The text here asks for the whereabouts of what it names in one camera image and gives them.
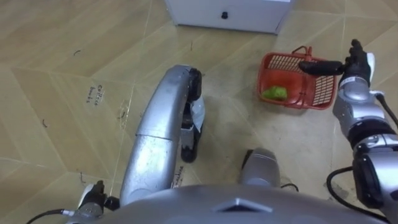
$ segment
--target black wire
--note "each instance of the black wire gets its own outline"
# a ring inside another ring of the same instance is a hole
[[[297,187],[295,184],[285,184],[280,186],[281,188],[285,188],[285,187],[294,187],[294,189],[299,192],[299,187]]]
[[[55,209],[55,210],[50,210],[47,212],[43,212],[41,214],[36,215],[35,217],[33,217],[32,219],[30,219],[26,224],[31,224],[34,221],[46,216],[46,215],[62,215],[64,209]]]
[[[392,112],[390,107],[387,105],[384,95],[379,93],[379,94],[376,94],[375,96],[376,96],[376,99],[380,102],[381,106],[384,108],[384,110],[387,112],[387,114],[391,117],[391,119],[394,121],[394,123],[398,127],[398,119],[395,116],[394,112]]]
[[[353,170],[352,166],[351,167],[345,167],[345,168],[342,168],[342,169],[335,170],[335,171],[331,172],[328,175],[328,178],[326,178],[326,187],[328,188],[328,191],[329,191],[330,195],[334,199],[336,199],[337,202],[339,202],[340,204],[346,206],[347,208],[353,209],[353,210],[355,210],[357,212],[361,212],[361,213],[363,213],[365,215],[369,215],[369,216],[371,216],[373,218],[377,218],[378,220],[381,220],[383,222],[390,223],[389,220],[386,217],[382,216],[382,215],[376,214],[374,212],[370,212],[368,210],[359,208],[359,207],[357,207],[357,206],[355,206],[353,204],[348,203],[347,201],[342,199],[338,194],[336,194],[335,190],[333,190],[333,187],[331,186],[331,180],[338,174],[342,174],[342,173],[349,172],[349,171],[352,171],[352,170]]]

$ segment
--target black knob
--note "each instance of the black knob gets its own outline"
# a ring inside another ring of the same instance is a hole
[[[223,14],[221,15],[222,19],[228,19],[228,12],[223,12]]]

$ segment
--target green object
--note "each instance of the green object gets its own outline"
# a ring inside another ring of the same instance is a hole
[[[287,99],[287,90],[281,86],[272,86],[261,93],[262,97],[270,100],[284,101]]]

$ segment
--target white drawer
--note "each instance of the white drawer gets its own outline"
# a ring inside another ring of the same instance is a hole
[[[166,0],[166,3],[176,25],[278,33],[293,0]]]

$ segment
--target red plastic basket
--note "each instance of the red plastic basket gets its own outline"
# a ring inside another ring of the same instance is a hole
[[[299,62],[319,61],[312,48],[301,46],[291,54],[269,53],[263,59],[257,79],[257,94],[265,102],[297,109],[327,109],[335,97],[336,78],[309,75],[299,69]],[[287,90],[284,101],[264,98],[262,92],[273,86]]]

